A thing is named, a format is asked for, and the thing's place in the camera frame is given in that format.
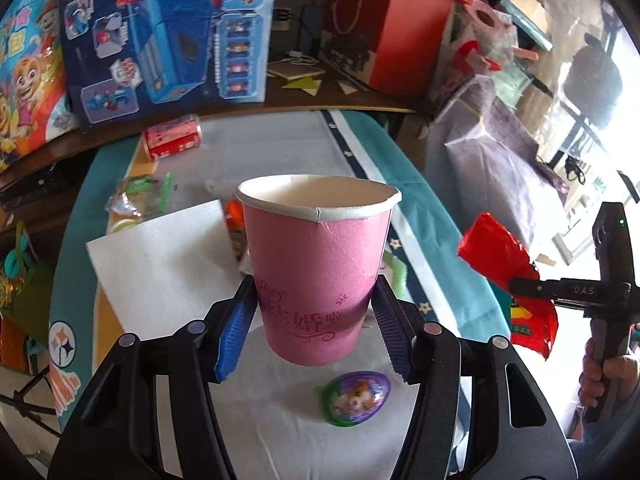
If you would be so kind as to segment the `person's right hand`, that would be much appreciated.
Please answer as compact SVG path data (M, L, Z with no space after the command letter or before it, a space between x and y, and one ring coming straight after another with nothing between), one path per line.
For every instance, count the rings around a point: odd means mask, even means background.
M605 360L602 364L594 358L594 342L587 341L579 377L578 399L585 408L595 408L605 395L604 380L618 382L617 399L625 401L634 393L639 383L639 356L628 353Z

